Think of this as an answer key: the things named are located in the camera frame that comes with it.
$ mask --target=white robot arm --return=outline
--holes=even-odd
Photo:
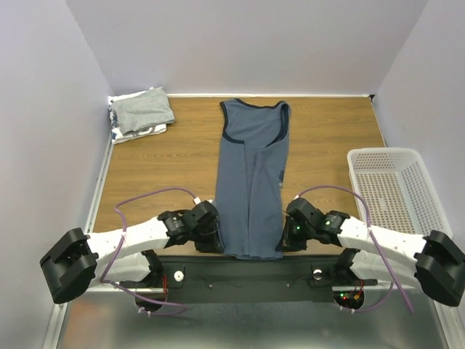
[[[392,281],[364,222],[342,212],[323,214],[300,197],[288,205],[286,213],[284,246],[317,239],[346,248],[332,267],[331,278],[339,285],[353,285],[357,280]],[[115,254],[117,259],[106,278],[137,283],[150,278],[159,281],[163,266],[154,249],[208,240],[220,252],[217,218],[215,207],[202,201],[191,210],[164,212],[126,232],[83,234],[81,229],[70,230],[41,259],[52,298],[58,304],[68,302],[98,285]],[[421,288],[445,305],[460,303],[465,290],[465,255],[444,233],[434,230],[429,236],[420,236],[376,226],[371,226],[371,231],[401,284]],[[118,246],[122,235],[124,242]],[[285,257],[284,262],[292,258]],[[237,271],[232,277],[238,277]],[[222,278],[227,278],[226,270]]]

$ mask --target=gray tank top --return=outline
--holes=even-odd
[[[220,103],[225,125],[220,143],[216,205],[224,253],[275,259],[283,235],[280,187],[289,148],[286,102],[259,107],[233,99]]]

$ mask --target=folded clothes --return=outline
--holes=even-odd
[[[174,122],[173,111],[162,87],[133,95],[111,104],[122,135]]]
[[[140,138],[140,137],[144,137],[148,135],[158,135],[166,131],[166,125],[161,124],[155,127],[148,127],[147,129],[142,129],[138,132],[128,132],[126,135],[123,135],[123,133],[121,133],[121,130],[119,128],[118,118],[116,117],[114,112],[111,110],[111,105],[113,104],[113,102],[117,100],[125,100],[127,98],[136,97],[145,92],[146,91],[141,91],[141,92],[132,93],[130,95],[108,97],[108,104],[110,105],[109,111],[110,111],[110,120],[111,120],[111,142],[113,144],[126,142],[127,140],[135,140],[136,138]]]

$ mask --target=white cloth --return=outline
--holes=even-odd
[[[163,133],[166,131],[166,125],[158,125],[155,127],[148,127],[147,129],[140,130],[138,132],[132,132],[128,135],[123,135],[121,132],[119,125],[118,125],[118,120],[115,118],[115,115],[113,114],[111,110],[111,104],[117,100],[125,100],[127,98],[133,98],[138,95],[141,95],[146,91],[141,91],[141,92],[136,92],[136,93],[131,93],[130,95],[121,95],[121,96],[109,96],[108,97],[108,105],[109,110],[110,110],[110,120],[111,120],[111,142],[113,144],[118,144],[122,142],[126,142],[127,140],[135,140],[137,138],[141,138],[144,136],[149,136],[149,135],[159,135],[160,133]]]

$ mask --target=wire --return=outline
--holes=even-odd
[[[363,280],[360,280],[360,289],[363,287]],[[350,292],[350,295],[352,296],[358,289],[358,280],[355,282],[355,288],[352,292]]]
[[[118,246],[115,249],[115,253],[111,257],[110,262],[107,264],[106,268],[104,269],[104,271],[102,273],[102,276],[100,277],[100,282],[102,284],[110,284],[111,286],[113,286],[113,287],[115,287],[117,289],[120,289],[121,291],[124,291],[125,293],[130,294],[131,296],[134,296],[134,297],[136,297],[136,298],[138,298],[140,300],[144,300],[145,302],[149,302],[149,303],[157,304],[157,305],[170,305],[172,307],[180,308],[179,310],[175,310],[175,311],[168,312],[168,313],[151,313],[150,311],[146,311],[144,308],[139,309],[140,312],[146,313],[149,316],[151,316],[151,315],[155,315],[155,316],[171,316],[171,315],[180,314],[180,313],[187,310],[186,305],[166,301],[167,294],[168,294],[168,281],[166,279],[166,276],[164,276],[164,280],[163,280],[163,293],[165,293],[165,291],[166,291],[166,293],[165,293],[165,302],[161,302],[160,300],[152,300],[150,298],[144,297],[144,296],[142,296],[140,294],[137,294],[136,292],[133,292],[133,291],[127,289],[126,287],[121,286],[120,284],[118,284],[118,283],[116,283],[114,281],[106,280],[105,278],[107,277],[108,272],[110,271],[113,263],[115,262],[116,258],[118,257],[119,252],[121,251],[121,249],[123,247],[124,235],[125,235],[124,233],[127,230],[126,217],[124,216],[124,213],[121,210],[119,210],[118,208],[120,206],[124,205],[124,204],[127,204],[127,203],[131,202],[131,201],[136,201],[136,200],[138,200],[140,198],[145,198],[147,196],[163,193],[165,191],[170,191],[170,190],[184,191],[184,192],[188,193],[189,195],[191,195],[194,198],[194,200],[196,200],[198,198],[192,191],[190,191],[188,189],[181,188],[181,187],[170,187],[170,188],[164,188],[164,189],[160,189],[160,190],[156,190],[156,191],[151,191],[151,192],[146,193],[146,194],[135,196],[134,198],[128,198],[127,200],[124,200],[124,201],[120,202],[119,204],[117,204],[115,206],[115,212],[117,212],[121,217],[121,222],[122,222],[122,225],[123,225],[123,234],[121,234],[121,239],[120,239],[120,241],[118,243]]]
[[[363,292],[363,280],[362,280],[362,286],[360,287],[360,291],[357,293],[357,297],[360,297],[362,295],[362,292]]]
[[[373,244],[375,245],[376,249],[378,250],[379,255],[381,256],[384,264],[386,265],[386,268],[389,271],[389,274],[391,275],[392,280],[394,281],[396,287],[399,289],[399,291],[400,291],[400,293],[401,293],[401,295],[402,295],[402,297],[404,299],[405,306],[410,311],[410,313],[413,314],[412,302],[410,301],[410,298],[408,297],[407,292],[405,292],[405,290],[403,289],[402,284],[399,281],[399,278],[396,276],[394,270],[392,269],[391,263],[389,263],[389,260],[387,259],[386,254],[384,253],[382,247],[378,243],[378,240],[376,240],[376,237],[374,236],[373,231],[371,230],[370,210],[368,209],[368,205],[367,205],[365,199],[362,196],[360,196],[359,194],[353,192],[352,190],[349,190],[349,189],[344,188],[344,187],[340,187],[338,185],[316,185],[315,187],[311,187],[311,188],[308,188],[306,190],[303,190],[302,192],[300,192],[298,194],[298,196],[302,196],[302,195],[304,195],[305,193],[308,193],[311,190],[321,189],[321,188],[333,188],[333,189],[342,190],[342,191],[345,191],[346,193],[352,194],[353,196],[355,196],[356,198],[358,198],[360,200],[363,207],[365,208],[366,226],[367,226],[367,229],[368,229],[368,235],[371,237],[371,240],[373,240]],[[373,307],[370,307],[370,309],[374,309],[374,308],[377,308],[377,307],[378,307],[377,305],[374,305]]]
[[[353,312],[353,313],[367,313],[368,311],[372,311],[372,310],[375,310],[375,309],[381,307],[388,300],[388,298],[391,297],[393,287],[394,287],[394,283],[392,282],[391,286],[387,290],[387,293],[384,296],[384,298],[382,300],[380,300],[379,302],[377,302],[376,304],[374,304],[374,305],[372,305],[372,306],[370,306],[368,308],[365,308],[365,309],[352,309],[352,308],[342,307],[340,305],[337,305],[337,306],[341,310],[347,310],[347,311],[350,311],[350,312]]]

